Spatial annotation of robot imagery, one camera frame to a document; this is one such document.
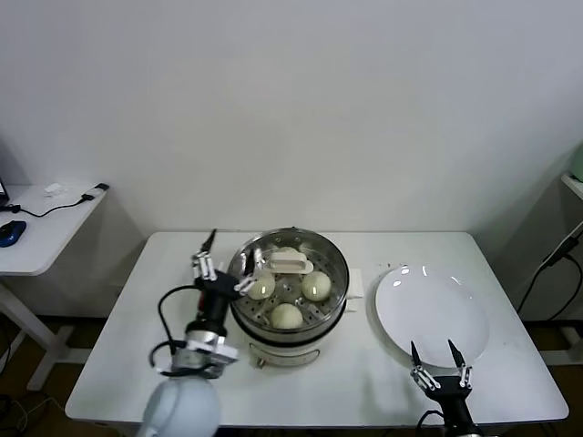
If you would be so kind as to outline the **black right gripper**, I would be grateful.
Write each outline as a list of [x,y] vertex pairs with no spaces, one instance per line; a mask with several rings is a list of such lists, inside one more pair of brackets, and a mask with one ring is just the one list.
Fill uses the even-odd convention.
[[425,391],[425,396],[441,407],[446,428],[472,428],[473,419],[466,405],[466,398],[472,389],[473,367],[465,362],[463,353],[451,339],[447,341],[454,360],[456,374],[436,377],[423,366],[418,350],[413,341],[411,357],[413,368],[410,376],[417,386]]

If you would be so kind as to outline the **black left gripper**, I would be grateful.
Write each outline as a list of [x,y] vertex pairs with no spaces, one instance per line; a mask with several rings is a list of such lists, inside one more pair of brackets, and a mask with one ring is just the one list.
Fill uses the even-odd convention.
[[192,256],[191,266],[196,289],[200,292],[197,321],[222,326],[230,304],[240,297],[239,293],[248,293],[257,282],[255,271],[261,269],[263,256],[259,248],[242,253],[240,280],[215,270],[210,252],[216,233],[217,230],[213,229],[199,251]]

